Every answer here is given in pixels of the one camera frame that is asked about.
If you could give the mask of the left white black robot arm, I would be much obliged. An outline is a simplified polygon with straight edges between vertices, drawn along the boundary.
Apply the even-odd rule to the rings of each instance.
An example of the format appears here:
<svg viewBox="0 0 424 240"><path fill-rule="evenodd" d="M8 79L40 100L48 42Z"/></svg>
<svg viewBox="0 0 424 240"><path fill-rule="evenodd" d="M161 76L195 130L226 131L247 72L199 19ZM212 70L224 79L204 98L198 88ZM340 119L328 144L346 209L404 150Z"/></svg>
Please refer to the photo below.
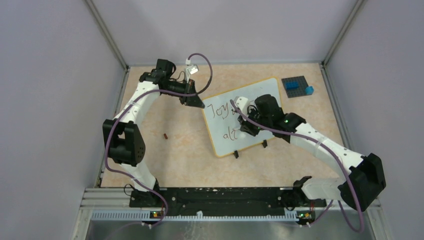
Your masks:
<svg viewBox="0 0 424 240"><path fill-rule="evenodd" d="M141 193L141 200L149 207L160 202L160 193L154 187L157 179L150 173L143 161L146 144L141 134L141 126L150 107L160 95L177 97L187 107L205 108L196 91L191 75L199 68L188 58L183 71L184 79L178 81L172 76L176 65L165 59L158 59L150 72L144 72L130 100L114 119L106 119L102 124L106 159L121 165L121 174L131 178L135 189Z"/></svg>

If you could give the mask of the yellow-framed whiteboard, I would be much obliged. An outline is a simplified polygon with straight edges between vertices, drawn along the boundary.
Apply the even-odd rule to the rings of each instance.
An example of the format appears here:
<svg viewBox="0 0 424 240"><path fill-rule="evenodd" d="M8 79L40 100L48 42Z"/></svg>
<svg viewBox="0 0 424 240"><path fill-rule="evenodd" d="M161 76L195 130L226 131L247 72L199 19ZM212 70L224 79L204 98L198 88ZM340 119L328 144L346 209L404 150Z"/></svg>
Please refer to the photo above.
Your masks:
<svg viewBox="0 0 424 240"><path fill-rule="evenodd" d="M254 105L256 98L266 94L275 97L278 105L282 105L280 88L275 77L246 84L203 100L203 117L217 157L232 155L236 151L240 152L274 138L269 131L260 131L256 136L240 131L239 114L233 112L230 103L230 100L245 97L250 105Z"/></svg>

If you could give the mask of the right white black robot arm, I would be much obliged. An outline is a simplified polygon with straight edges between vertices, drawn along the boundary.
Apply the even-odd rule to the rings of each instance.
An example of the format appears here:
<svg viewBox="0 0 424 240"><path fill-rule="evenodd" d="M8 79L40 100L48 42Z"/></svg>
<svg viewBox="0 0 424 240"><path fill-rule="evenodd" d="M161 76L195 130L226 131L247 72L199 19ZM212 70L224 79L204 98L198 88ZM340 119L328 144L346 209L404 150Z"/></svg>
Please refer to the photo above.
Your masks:
<svg viewBox="0 0 424 240"><path fill-rule="evenodd" d="M295 186L299 189L293 192L297 205L307 206L316 199L337 200L364 212L386 188L379 156L363 155L336 143L298 114L285 113L274 96L259 96L254 105L239 96L230 104L239 115L241 132L255 137L260 131L269 131L276 138L309 152L338 174L338 178L304 177L298 181Z"/></svg>

